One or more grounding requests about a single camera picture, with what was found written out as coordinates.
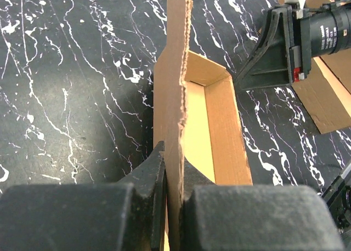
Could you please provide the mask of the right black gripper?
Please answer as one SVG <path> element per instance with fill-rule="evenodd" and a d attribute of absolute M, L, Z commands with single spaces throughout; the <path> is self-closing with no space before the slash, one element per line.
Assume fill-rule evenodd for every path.
<path fill-rule="evenodd" d="M 299 9 L 283 4 L 264 11 L 257 44 L 235 76 L 239 90 L 284 87 L 304 80 L 312 56 L 350 48 L 350 3 Z"/>

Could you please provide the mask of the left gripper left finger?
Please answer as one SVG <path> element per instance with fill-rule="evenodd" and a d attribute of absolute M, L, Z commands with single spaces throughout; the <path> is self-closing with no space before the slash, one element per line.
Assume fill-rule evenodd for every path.
<path fill-rule="evenodd" d="M 17 185 L 1 197 L 1 250 L 163 250 L 164 143 L 118 182 Z"/>

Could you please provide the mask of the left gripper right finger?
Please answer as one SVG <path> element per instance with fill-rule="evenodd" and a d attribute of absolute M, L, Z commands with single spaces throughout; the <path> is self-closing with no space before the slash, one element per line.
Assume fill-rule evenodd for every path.
<path fill-rule="evenodd" d="M 181 250 L 345 250 L 309 186 L 217 185 L 184 163 Z"/>

